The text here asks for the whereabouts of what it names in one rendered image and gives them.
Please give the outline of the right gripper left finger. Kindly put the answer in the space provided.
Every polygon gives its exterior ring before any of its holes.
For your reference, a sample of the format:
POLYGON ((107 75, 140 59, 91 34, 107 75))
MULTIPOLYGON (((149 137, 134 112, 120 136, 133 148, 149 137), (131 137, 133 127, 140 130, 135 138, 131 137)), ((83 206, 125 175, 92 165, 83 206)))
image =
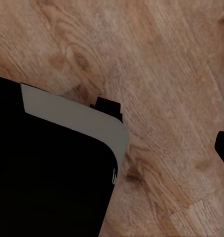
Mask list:
POLYGON ((0 180, 19 151, 16 132, 0 135, 0 180))

